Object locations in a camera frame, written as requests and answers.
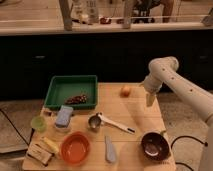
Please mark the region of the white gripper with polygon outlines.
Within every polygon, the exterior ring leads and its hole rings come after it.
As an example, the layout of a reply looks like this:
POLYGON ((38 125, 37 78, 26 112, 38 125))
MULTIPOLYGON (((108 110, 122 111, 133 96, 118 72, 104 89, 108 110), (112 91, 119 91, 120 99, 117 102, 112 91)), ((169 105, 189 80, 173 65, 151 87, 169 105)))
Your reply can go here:
POLYGON ((152 106, 155 99, 156 93, 158 93, 162 87, 163 82, 155 78, 152 75, 147 75, 142 82, 143 87, 149 93, 146 94, 146 105, 148 107, 152 106))

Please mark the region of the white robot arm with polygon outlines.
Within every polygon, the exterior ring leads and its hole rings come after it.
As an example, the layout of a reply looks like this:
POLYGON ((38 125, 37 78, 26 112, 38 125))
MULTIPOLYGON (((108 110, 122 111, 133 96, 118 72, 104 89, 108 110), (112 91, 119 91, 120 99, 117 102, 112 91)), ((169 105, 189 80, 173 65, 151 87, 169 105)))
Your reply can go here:
POLYGON ((175 57, 155 58, 148 64, 149 74, 142 85, 149 95, 155 95, 162 84, 166 84, 206 123, 208 146, 202 151, 199 171, 213 171, 213 94, 180 76, 178 68, 179 62, 175 57))

